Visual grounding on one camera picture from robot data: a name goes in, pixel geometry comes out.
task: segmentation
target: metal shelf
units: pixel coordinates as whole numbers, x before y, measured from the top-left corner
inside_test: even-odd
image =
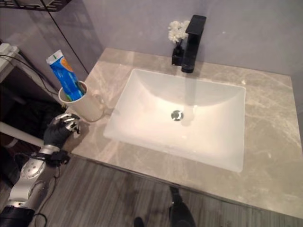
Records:
[[[71,0],[53,0],[47,5],[47,10],[43,6],[39,5],[20,5],[17,0],[0,0],[0,8],[10,9],[26,9],[26,10],[38,10],[38,11],[50,11],[58,12],[67,5]]]

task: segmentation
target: white flower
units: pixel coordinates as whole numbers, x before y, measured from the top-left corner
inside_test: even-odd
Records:
[[[188,27],[188,25],[189,25],[189,22],[190,22],[189,20],[183,21],[183,22],[181,23],[182,29],[186,30],[187,27]]]
[[[185,31],[189,25],[189,20],[183,21],[180,25],[181,25],[181,28],[179,29],[179,38],[185,39],[188,36],[188,34],[185,33]]]
[[[185,33],[189,25],[189,20],[185,20],[182,23],[178,21],[170,22],[169,24],[169,40],[173,43],[180,42],[182,39],[185,39],[188,34]]]
[[[169,40],[173,43],[179,42],[179,31],[177,29],[172,29],[169,31]]]
[[[180,22],[178,22],[176,20],[173,22],[170,22],[170,24],[169,24],[169,30],[173,30],[173,29],[178,30],[180,27],[181,27]]]

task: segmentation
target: blue toothpaste tube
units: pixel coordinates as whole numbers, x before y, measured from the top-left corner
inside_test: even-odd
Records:
[[[61,86],[71,101],[75,101],[83,96],[83,92],[79,87],[79,81],[76,78],[71,66],[63,56],[61,50],[52,54],[46,59],[54,74],[61,83]]]

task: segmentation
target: sink drain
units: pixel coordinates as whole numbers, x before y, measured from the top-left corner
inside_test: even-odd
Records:
[[[173,111],[170,116],[171,116],[172,120],[176,121],[176,122],[181,121],[184,117],[182,111],[180,111],[180,110]]]

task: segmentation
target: faucet spout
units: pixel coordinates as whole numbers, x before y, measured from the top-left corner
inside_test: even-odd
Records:
[[[192,73],[195,68],[195,61],[204,30],[206,17],[193,15],[186,29],[188,34],[187,46],[182,60],[182,72]]]

